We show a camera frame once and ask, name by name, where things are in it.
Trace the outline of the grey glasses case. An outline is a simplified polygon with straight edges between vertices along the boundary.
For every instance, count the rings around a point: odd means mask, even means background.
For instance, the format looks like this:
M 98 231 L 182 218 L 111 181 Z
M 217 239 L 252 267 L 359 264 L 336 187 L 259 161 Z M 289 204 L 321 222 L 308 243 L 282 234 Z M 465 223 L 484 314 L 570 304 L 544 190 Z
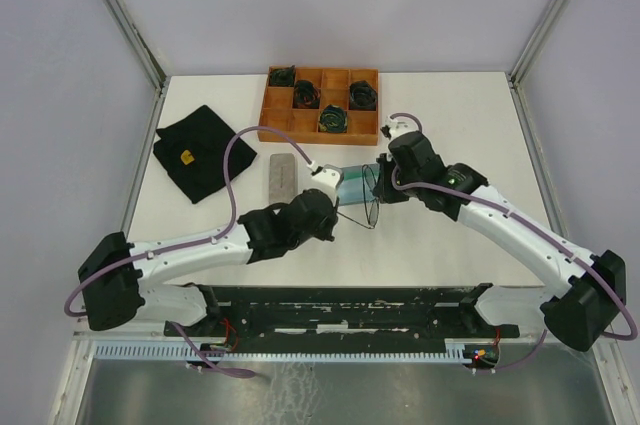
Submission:
M 269 204 L 290 203 L 298 194 L 297 178 L 297 164 L 293 154 L 272 154 L 268 173 Z

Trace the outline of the blue glasses case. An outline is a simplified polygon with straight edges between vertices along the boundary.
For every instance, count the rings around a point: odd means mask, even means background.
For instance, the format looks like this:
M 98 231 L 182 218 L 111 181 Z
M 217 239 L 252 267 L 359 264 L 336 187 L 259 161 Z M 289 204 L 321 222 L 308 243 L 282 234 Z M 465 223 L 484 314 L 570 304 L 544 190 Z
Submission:
M 343 181 L 338 188 L 339 205 L 358 205 L 374 199 L 372 189 L 379 177 L 378 164 L 342 168 Z

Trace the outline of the thin-frame glasses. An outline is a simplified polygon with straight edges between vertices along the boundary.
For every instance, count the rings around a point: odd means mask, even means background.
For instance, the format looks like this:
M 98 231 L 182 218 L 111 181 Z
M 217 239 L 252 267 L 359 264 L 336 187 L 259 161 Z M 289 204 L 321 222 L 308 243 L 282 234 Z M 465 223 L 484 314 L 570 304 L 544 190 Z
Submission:
M 376 197 L 376 195 L 374 194 L 374 189 L 375 187 L 372 189 L 373 195 L 374 195 L 374 199 L 370 202 L 365 202 L 364 204 L 358 204 L 358 205 L 362 205 L 363 206 L 363 211 L 364 211 L 364 217 L 365 217 L 365 222 L 359 222 L 355 219 L 353 219 L 352 217 L 348 217 L 347 215 L 343 215 L 343 217 L 351 220 L 352 222 L 367 228 L 367 229 L 374 229 L 378 223 L 378 217 L 379 217 L 379 208 L 380 208 L 380 202 L 379 199 Z

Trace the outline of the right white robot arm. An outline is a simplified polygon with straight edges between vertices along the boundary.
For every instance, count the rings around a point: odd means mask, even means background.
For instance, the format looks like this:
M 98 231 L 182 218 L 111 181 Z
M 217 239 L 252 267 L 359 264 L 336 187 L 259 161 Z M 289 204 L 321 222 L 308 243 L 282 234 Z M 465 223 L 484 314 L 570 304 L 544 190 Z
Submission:
M 628 318 L 626 265 L 611 250 L 597 255 L 571 243 L 512 205 L 489 181 L 463 163 L 445 164 L 417 128 L 396 122 L 382 134 L 388 150 L 378 160 L 374 194 L 384 203 L 419 200 L 492 241 L 542 283 L 535 291 L 483 285 L 458 313 L 467 334 L 494 325 L 546 328 L 564 345 L 588 351 L 612 337 L 617 316 Z

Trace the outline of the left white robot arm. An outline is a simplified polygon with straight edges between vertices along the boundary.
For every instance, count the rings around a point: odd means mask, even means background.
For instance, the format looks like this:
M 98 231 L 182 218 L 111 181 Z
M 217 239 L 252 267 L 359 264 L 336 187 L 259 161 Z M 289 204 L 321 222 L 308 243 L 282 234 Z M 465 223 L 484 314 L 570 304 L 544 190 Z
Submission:
M 78 270 L 88 326 L 102 332 L 132 321 L 169 321 L 212 334 L 221 323 L 212 289 L 178 286 L 176 279 L 281 258 L 310 239 L 330 241 L 337 206 L 335 194 L 308 189 L 288 204 L 242 215 L 228 233 L 155 243 L 129 243 L 123 233 L 111 233 Z

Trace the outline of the wooden compartment tray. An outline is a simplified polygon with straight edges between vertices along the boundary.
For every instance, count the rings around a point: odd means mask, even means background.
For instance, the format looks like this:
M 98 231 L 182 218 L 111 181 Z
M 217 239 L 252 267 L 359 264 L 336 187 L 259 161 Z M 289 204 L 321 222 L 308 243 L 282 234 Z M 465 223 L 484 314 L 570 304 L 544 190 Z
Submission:
M 281 130 L 300 143 L 374 146 L 378 142 L 378 128 L 381 109 L 379 72 L 372 68 L 336 68 L 296 66 L 295 82 L 309 80 L 320 91 L 318 109 L 297 109 L 293 106 L 293 87 L 269 87 L 269 68 L 259 124 Z M 378 103 L 375 111 L 349 109 L 349 86 L 356 81 L 366 80 L 375 88 Z M 321 111 L 329 104 L 343 108 L 348 116 L 346 133 L 331 134 L 318 131 Z

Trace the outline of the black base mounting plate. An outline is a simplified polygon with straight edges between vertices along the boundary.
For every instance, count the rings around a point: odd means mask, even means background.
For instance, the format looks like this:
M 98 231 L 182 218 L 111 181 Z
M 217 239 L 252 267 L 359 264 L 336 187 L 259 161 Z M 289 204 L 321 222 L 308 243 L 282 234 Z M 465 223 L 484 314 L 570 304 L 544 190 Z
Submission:
M 409 351 L 447 339 L 517 338 L 491 325 L 475 287 L 210 287 L 217 313 L 185 327 L 190 337 L 229 339 L 241 352 Z

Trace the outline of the black cloth pouch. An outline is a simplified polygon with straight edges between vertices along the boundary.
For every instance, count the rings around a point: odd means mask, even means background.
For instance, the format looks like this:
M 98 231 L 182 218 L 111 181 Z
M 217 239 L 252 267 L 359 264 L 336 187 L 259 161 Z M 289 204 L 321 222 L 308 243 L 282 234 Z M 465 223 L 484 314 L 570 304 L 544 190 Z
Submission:
M 224 152 L 235 132 L 210 107 L 202 105 L 156 134 L 153 155 L 191 203 L 225 187 Z

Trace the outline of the right electronics board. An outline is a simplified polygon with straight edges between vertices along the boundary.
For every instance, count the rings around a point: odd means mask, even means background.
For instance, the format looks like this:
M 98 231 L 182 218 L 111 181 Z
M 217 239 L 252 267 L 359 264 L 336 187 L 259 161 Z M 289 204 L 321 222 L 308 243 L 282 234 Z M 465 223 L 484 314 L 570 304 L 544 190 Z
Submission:
M 494 367 L 500 360 L 500 349 L 497 345 L 479 347 L 473 350 L 472 358 L 483 366 Z

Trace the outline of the right aluminium frame post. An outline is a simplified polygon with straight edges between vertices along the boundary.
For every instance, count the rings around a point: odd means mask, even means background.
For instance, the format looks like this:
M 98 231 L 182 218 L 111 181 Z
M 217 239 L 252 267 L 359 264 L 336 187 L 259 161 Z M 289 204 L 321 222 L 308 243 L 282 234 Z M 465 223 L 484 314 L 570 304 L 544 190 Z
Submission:
M 554 28 L 569 6 L 570 1 L 571 0 L 549 0 L 544 7 L 531 36 L 509 73 L 510 83 L 514 88 L 520 86 L 529 75 Z

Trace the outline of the aluminium frame post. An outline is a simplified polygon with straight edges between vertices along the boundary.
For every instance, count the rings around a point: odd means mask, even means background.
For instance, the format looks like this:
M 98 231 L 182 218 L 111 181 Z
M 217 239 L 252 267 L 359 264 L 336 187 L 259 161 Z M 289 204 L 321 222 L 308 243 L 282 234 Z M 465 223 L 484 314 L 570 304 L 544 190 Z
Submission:
M 103 3 L 117 28 L 122 33 L 126 43 L 138 59 L 149 82 L 156 89 L 161 89 L 166 81 L 167 75 L 143 38 L 139 28 L 134 23 L 125 1 L 103 0 Z
M 570 1 L 571 0 L 549 0 L 544 7 L 531 36 L 509 73 L 510 83 L 514 88 L 520 86 L 529 75 L 554 28 L 569 6 Z

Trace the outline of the left aluminium frame post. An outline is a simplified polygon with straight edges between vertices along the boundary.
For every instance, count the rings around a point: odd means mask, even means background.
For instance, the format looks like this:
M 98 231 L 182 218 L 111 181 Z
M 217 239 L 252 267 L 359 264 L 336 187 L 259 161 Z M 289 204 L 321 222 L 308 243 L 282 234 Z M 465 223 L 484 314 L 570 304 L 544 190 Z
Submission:
M 139 28 L 134 23 L 125 1 L 103 0 L 103 3 L 117 28 L 122 33 L 126 43 L 138 59 L 149 82 L 156 89 L 161 89 L 166 81 L 167 75 L 143 38 Z

